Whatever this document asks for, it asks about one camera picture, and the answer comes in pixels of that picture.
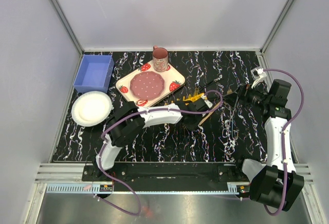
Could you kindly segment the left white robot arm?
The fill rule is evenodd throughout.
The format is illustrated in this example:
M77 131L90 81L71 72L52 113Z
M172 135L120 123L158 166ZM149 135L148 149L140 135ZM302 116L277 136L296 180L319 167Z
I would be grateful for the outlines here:
M128 102L107 122L108 127L101 135L104 145L96 156L93 175L101 181L107 180L120 150L133 142L144 128L182 124L189 130L195 130L212 107L211 102L202 98L194 102L177 101L159 107L138 107L132 101Z

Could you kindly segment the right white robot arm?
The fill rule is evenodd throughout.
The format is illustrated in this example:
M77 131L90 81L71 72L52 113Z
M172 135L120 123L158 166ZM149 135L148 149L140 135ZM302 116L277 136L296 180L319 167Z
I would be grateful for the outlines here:
M304 178L297 174L291 156L292 116L285 106L290 88L290 83L275 79L269 91L246 84L224 97L234 108L259 108L267 138L266 165L243 157L233 168L234 177L239 181L250 181L251 200L285 212L290 210L304 187Z

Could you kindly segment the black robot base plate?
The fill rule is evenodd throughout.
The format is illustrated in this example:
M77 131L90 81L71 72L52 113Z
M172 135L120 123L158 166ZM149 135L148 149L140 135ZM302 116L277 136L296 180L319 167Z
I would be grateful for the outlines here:
M158 185L161 181L183 185L203 183L211 187L219 183L249 184L235 163L225 162L115 162L106 172L129 186L133 182Z

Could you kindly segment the yellow plastic test tube rack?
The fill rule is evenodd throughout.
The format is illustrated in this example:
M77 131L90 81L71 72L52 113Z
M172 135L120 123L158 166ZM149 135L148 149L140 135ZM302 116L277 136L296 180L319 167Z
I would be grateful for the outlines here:
M204 95L203 92L199 92L197 88L193 94L189 94L188 96L183 96L182 99L177 99L175 102L165 102L165 105L174 104L180 110L187 111L205 111L208 108L205 100L202 98Z

